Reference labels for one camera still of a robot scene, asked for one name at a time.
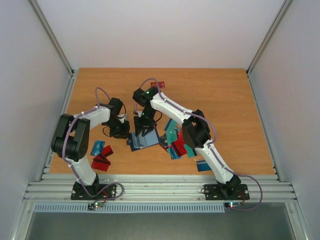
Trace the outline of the dark blue card holder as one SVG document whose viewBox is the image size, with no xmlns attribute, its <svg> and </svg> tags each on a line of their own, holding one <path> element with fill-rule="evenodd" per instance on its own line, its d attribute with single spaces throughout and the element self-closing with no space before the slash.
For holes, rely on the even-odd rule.
<svg viewBox="0 0 320 240">
<path fill-rule="evenodd" d="M 159 143 L 160 137 L 156 129 L 145 136 L 142 136 L 141 133 L 138 136 L 135 136 L 135 132 L 133 131 L 129 134 L 126 142 L 132 152 L 149 148 L 151 146 L 158 145 Z"/>
</svg>

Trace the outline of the teal card top pile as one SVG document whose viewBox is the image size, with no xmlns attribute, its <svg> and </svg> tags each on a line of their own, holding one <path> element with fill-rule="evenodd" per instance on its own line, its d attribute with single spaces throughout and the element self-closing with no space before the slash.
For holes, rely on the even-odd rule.
<svg viewBox="0 0 320 240">
<path fill-rule="evenodd" d="M 172 132 L 173 130 L 175 130 L 177 127 L 177 122 L 175 120 L 173 120 L 172 118 L 170 118 L 167 123 L 164 126 L 164 131 L 167 132 Z"/>
</svg>

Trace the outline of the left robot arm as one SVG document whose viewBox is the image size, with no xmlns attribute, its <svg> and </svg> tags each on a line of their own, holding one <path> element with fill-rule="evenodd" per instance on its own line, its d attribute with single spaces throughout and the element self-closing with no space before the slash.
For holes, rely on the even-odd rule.
<svg viewBox="0 0 320 240">
<path fill-rule="evenodd" d="M 126 120 L 127 114 L 120 114 L 123 107 L 123 102 L 113 97 L 109 103 L 100 103 L 78 115 L 64 113 L 59 117 L 51 150 L 67 163 L 75 175 L 76 195 L 96 199 L 101 194 L 99 177 L 87 158 L 90 130 L 102 125 L 109 128 L 111 138 L 126 140 L 130 124 Z"/>
</svg>

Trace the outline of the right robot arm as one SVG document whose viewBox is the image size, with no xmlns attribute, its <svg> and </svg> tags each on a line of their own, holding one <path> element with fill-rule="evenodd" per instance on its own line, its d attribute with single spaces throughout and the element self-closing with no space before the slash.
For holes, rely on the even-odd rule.
<svg viewBox="0 0 320 240">
<path fill-rule="evenodd" d="M 143 107 L 142 113 L 133 118 L 136 136 L 144 137 L 156 128 L 156 111 L 168 116 L 180 125 L 184 143 L 199 153 L 209 165 L 220 194 L 225 199 L 231 199 L 238 193 L 241 180 L 216 150 L 208 121 L 201 110 L 193 111 L 177 104 L 154 86 L 146 91 L 138 88 L 132 98 Z"/>
</svg>

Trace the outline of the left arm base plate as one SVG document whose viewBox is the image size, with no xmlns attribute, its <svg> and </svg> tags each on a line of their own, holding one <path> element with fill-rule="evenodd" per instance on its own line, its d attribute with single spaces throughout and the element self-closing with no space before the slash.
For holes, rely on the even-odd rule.
<svg viewBox="0 0 320 240">
<path fill-rule="evenodd" d="M 117 193 L 117 186 L 115 184 L 112 184 L 108 187 L 106 187 L 101 193 L 100 192 L 106 184 L 98 184 L 95 186 L 85 186 L 87 191 L 93 196 L 91 197 L 83 188 L 81 184 L 76 182 L 71 191 L 71 200 L 99 200 L 99 199 L 104 199 L 105 197 L 108 198 L 114 198 Z"/>
</svg>

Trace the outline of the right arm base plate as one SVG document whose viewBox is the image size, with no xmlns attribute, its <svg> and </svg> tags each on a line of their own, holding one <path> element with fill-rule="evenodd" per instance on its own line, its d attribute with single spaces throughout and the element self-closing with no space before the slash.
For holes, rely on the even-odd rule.
<svg viewBox="0 0 320 240">
<path fill-rule="evenodd" d="M 223 188 L 218 184 L 205 184 L 201 189 L 207 201 L 249 200 L 249 190 L 246 184 L 240 184 L 234 189 Z"/>
</svg>

